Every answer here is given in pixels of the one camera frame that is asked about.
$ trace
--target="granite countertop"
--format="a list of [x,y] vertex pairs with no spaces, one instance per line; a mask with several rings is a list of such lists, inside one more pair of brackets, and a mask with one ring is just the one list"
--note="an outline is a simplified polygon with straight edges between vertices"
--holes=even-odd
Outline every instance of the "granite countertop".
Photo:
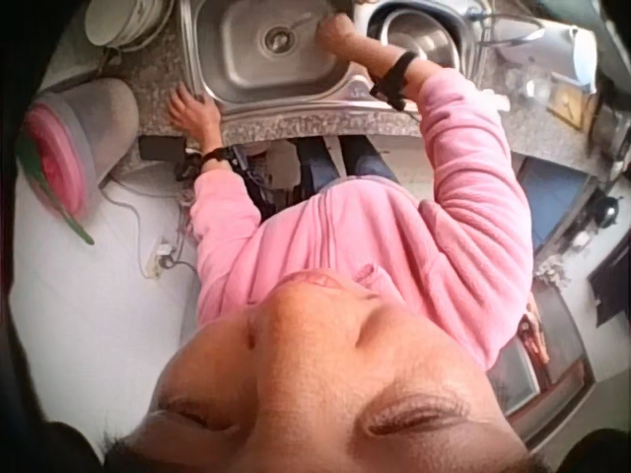
[[[508,0],[498,1],[503,5]],[[510,13],[511,8],[504,9]],[[169,125],[165,104],[170,90],[181,80],[182,61],[175,15],[162,34],[145,49],[125,54],[119,66],[107,73],[123,79],[133,91],[140,111],[140,134],[178,135]],[[493,50],[486,54],[482,89],[506,94],[507,65]],[[501,112],[507,137],[514,152],[535,156],[602,177],[602,160],[591,157],[587,136],[549,113],[543,106],[513,103],[510,112]],[[393,110],[313,110],[301,113],[269,114],[235,119],[222,125],[227,145],[267,141],[297,136],[366,134],[420,135],[418,123]],[[121,177],[153,166],[140,160],[137,145],[113,172]]]

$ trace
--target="hair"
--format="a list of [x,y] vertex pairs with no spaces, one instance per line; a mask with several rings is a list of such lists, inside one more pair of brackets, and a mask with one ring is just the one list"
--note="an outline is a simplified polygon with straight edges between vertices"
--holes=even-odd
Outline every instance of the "hair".
[[[176,473],[180,467],[173,463],[153,460],[134,451],[122,439],[105,441],[104,470],[112,473]],[[543,458],[531,455],[511,465],[502,473],[552,473]]]

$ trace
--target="metal bowl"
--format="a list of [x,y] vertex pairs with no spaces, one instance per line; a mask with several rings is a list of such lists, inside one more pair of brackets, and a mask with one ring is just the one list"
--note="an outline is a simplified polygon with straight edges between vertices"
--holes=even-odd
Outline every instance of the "metal bowl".
[[382,44],[394,44],[443,67],[460,69],[460,57],[450,33],[430,15],[412,9],[398,9],[384,20]]

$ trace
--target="black strap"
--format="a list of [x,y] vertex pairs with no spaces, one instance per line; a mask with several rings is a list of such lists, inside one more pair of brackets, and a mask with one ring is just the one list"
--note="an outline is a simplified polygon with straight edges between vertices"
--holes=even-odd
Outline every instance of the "black strap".
[[405,71],[410,63],[418,57],[412,51],[405,51],[389,71],[371,89],[371,96],[387,102],[392,108],[398,111],[405,109],[405,97],[403,88],[407,84]]

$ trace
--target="pink sleeve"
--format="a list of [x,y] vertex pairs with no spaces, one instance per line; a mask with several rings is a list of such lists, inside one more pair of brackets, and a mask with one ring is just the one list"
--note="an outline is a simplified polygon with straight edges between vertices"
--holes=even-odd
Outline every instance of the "pink sleeve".
[[235,259],[260,225],[244,180],[229,170],[210,170],[195,181],[195,204],[190,211],[199,239],[197,272],[201,281],[200,323],[219,315],[226,280]]
[[419,208],[439,250],[427,274],[430,298],[438,318],[452,315],[441,325],[489,369],[526,307],[528,204],[499,114],[472,83],[446,69],[425,83],[418,105],[436,200]]

